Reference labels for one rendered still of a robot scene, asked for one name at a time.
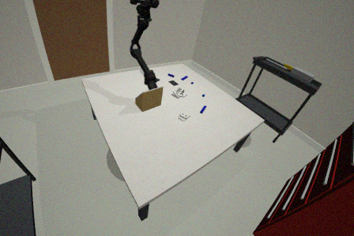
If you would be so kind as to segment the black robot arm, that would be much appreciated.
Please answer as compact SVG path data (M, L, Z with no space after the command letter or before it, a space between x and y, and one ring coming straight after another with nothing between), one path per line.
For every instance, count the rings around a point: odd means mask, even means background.
M139 39L141 38L143 31L148 28L149 22L152 21L152 19L150 17L150 12L146 13L146 14L143 14L141 12L140 4L137 5L136 9L137 9L137 14L139 14L139 16L137 16L138 28L137 28L134 38L131 41L130 53L134 59L137 59L137 62L139 63L140 67L142 68L143 72L145 73L144 84L147 84L148 89L151 90L151 89L157 88L157 85L155 83L156 82L156 75L152 70L149 70L149 67L146 65L143 57L141 56L141 46L139 45ZM136 44L138 46L138 48L133 49L134 44Z

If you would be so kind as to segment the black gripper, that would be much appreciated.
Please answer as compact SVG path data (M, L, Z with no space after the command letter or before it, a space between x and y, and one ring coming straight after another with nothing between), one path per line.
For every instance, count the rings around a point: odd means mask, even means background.
M137 5L137 3L141 3L140 7L141 7L141 12L143 14L149 13L150 7L157 8L158 5L160 4L159 0L150 0L150 2L147 2L145 0L130 0L130 4L132 5Z

